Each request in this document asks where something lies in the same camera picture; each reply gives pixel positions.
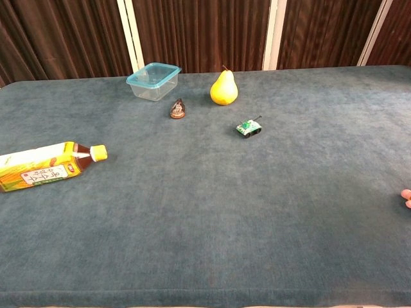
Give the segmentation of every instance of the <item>human hand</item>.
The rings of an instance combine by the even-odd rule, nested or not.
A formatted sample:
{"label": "human hand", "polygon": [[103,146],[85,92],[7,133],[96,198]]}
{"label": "human hand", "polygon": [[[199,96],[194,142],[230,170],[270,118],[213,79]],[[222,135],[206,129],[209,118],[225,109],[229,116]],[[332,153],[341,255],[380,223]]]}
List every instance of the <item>human hand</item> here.
{"label": "human hand", "polygon": [[403,198],[408,200],[407,202],[405,202],[405,205],[411,209],[411,190],[404,189],[403,191],[401,191],[401,195]]}

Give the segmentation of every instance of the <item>finger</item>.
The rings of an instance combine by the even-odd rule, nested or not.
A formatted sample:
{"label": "finger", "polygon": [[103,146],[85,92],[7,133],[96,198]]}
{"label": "finger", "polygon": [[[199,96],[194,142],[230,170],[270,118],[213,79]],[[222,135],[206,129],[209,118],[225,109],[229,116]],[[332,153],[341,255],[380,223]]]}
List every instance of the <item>finger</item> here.
{"label": "finger", "polygon": [[411,200],[411,190],[410,189],[404,189],[403,191],[401,191],[401,195],[403,198],[407,200]]}

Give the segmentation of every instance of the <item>white stripe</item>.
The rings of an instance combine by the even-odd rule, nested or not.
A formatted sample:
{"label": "white stripe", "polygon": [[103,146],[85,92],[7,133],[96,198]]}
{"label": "white stripe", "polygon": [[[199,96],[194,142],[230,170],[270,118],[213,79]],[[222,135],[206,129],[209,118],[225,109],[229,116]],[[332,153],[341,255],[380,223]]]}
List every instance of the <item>white stripe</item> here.
{"label": "white stripe", "polygon": [[378,34],[380,33],[381,27],[383,26],[388,11],[390,10],[391,3],[392,0],[383,0],[381,2],[380,8],[378,9],[377,15],[374,19],[374,23],[372,24],[370,33],[368,34],[367,41],[365,42],[360,58],[358,59],[357,66],[365,66],[367,64],[372,48],[374,47],[375,41],[378,37]]}
{"label": "white stripe", "polygon": [[267,41],[265,45],[263,62],[264,70],[277,69],[286,7],[287,0],[271,1],[270,13],[268,16]]}
{"label": "white stripe", "polygon": [[133,38],[133,43],[134,43],[134,51],[137,57],[137,64],[138,64],[139,69],[141,69],[144,67],[144,58],[143,58],[143,51],[141,50],[140,36],[139,36],[139,30],[138,30],[137,22],[136,22],[136,15],[134,13],[133,2],[132,0],[125,0],[125,4],[126,4],[127,15],[128,15],[128,22],[130,24],[130,29],[131,29],[131,36]]}
{"label": "white stripe", "polygon": [[124,0],[117,0],[118,10],[120,12],[121,23],[123,24],[124,35],[126,37],[128,54],[130,56],[131,66],[133,71],[139,70],[137,63],[136,51],[134,50],[133,38],[130,31],[130,25],[128,23],[127,11],[124,5]]}

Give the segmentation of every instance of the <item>plastic bottle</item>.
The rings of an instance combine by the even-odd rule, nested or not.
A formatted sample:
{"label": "plastic bottle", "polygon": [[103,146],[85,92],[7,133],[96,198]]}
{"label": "plastic bottle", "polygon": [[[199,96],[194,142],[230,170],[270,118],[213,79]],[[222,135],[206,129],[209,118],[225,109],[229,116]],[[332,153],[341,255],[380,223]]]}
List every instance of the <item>plastic bottle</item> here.
{"label": "plastic bottle", "polygon": [[0,191],[34,187],[80,175],[107,159],[104,145],[86,148],[73,141],[0,156]]}

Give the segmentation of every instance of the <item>blue container lid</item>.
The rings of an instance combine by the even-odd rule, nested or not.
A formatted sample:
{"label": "blue container lid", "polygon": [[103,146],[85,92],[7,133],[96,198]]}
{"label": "blue container lid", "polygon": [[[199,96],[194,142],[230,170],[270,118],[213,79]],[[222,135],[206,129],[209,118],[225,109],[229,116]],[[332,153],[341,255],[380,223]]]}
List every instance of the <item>blue container lid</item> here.
{"label": "blue container lid", "polygon": [[164,85],[181,71],[178,66],[153,62],[144,66],[133,75],[127,77],[126,82],[129,85],[138,87],[156,89]]}

